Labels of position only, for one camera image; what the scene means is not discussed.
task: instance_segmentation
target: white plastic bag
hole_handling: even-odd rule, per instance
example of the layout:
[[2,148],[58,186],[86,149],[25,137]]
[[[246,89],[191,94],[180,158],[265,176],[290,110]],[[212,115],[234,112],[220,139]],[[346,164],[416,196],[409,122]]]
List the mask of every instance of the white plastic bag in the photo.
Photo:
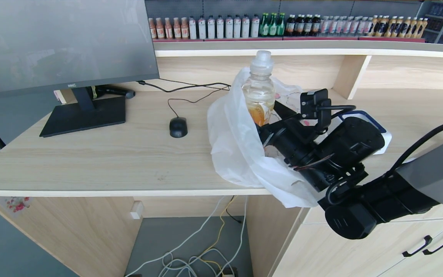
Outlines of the white plastic bag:
[[[316,206],[321,197],[302,175],[285,165],[283,157],[275,154],[278,152],[276,149],[269,149],[272,157],[265,156],[241,90],[249,75],[249,69],[243,68],[235,77],[230,92],[208,109],[211,156],[216,172],[234,184],[265,187],[285,207]],[[302,89],[299,86],[286,86],[275,78],[272,80],[276,99],[295,110],[292,96],[298,103]],[[274,116],[276,114],[273,112],[271,122],[279,120]]]

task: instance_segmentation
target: floor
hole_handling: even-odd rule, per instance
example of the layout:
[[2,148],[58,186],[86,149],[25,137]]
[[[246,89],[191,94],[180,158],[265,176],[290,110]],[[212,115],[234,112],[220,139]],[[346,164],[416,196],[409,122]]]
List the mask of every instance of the floor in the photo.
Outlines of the floor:
[[[24,95],[0,99],[0,136],[10,142],[32,124],[52,111],[58,102],[52,93]],[[219,250],[232,258],[240,242],[241,225],[229,217],[224,218],[226,225],[217,244]],[[145,219],[132,251],[127,273],[137,268],[146,260],[157,258],[176,247],[193,231],[197,230],[205,218],[185,219]],[[210,219],[203,231],[181,249],[174,252],[176,258],[189,258],[199,254],[215,240],[220,228],[219,219]],[[232,266],[239,270],[240,276],[251,277],[251,258],[248,249],[247,231],[244,232],[241,250]],[[208,255],[218,263],[222,259],[217,254]],[[212,276],[213,273],[202,263],[194,265],[198,275]],[[161,262],[146,265],[138,273],[143,277],[157,276]],[[169,272],[166,277],[175,276],[177,272]],[[41,249],[14,226],[0,216],[0,276],[12,277],[75,277],[74,272],[62,265],[50,254]]]

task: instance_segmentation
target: bottle cap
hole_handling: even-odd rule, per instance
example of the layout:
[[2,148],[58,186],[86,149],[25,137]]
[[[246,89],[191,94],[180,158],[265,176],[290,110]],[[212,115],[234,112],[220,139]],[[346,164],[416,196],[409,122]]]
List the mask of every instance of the bottle cap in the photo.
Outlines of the bottle cap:
[[251,63],[251,73],[262,75],[271,74],[273,65],[274,62],[271,59],[271,52],[265,50],[257,51]]

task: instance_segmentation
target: monitor base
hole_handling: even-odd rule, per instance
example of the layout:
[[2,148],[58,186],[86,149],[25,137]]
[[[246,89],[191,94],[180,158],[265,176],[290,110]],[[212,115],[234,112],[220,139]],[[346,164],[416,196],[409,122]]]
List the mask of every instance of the monitor base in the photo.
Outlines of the monitor base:
[[52,137],[126,121],[125,97],[95,100],[93,106],[95,108],[92,109],[83,109],[79,103],[56,106],[40,137]]

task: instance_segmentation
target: computer mouse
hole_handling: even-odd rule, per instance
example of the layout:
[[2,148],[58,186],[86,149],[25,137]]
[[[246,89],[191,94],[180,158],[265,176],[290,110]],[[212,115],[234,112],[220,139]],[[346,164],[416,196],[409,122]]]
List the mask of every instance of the computer mouse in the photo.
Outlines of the computer mouse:
[[170,136],[184,137],[188,134],[188,123],[185,117],[174,117],[170,120]]

